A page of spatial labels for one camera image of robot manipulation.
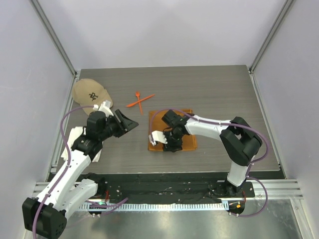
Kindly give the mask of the orange cloth napkin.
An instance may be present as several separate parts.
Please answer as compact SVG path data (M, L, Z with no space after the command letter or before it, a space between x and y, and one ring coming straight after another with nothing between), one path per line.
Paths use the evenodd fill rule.
M150 111L149 112L149 125L152 126L151 131L169 131L171 128L161 119L164 114L167 112L162 111L158 113L155 117L154 114L156 111ZM163 151L164 144L161 142L158 142L157 145L153 146L150 142L148 143L148 150L149 151ZM195 151L197 149L197 140L195 135L185 135L182 138L182 150L181 151Z

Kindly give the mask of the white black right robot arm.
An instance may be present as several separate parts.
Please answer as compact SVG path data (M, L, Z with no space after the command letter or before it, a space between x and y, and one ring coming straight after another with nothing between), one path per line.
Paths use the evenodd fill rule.
M162 132L163 151L183 150L186 144L182 138L185 135L200 135L221 141L232 162L220 195L235 197L243 191L249 165L262 146L261 138L248 129L250 126L243 118L217 122L194 114L181 116L168 110L161 120L168 126L168 130Z

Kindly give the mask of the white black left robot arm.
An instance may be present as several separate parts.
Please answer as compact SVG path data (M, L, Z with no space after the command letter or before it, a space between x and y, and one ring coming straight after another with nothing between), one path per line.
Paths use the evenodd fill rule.
M98 179L76 180L103 148L110 137L121 137L139 124L120 110L108 107L89 114L81 134L72 146L67 146L68 158L51 182L36 197L26 198L22 204L24 226L33 238L42 236L57 239L67 226L72 214L89 198L102 198L106 184Z

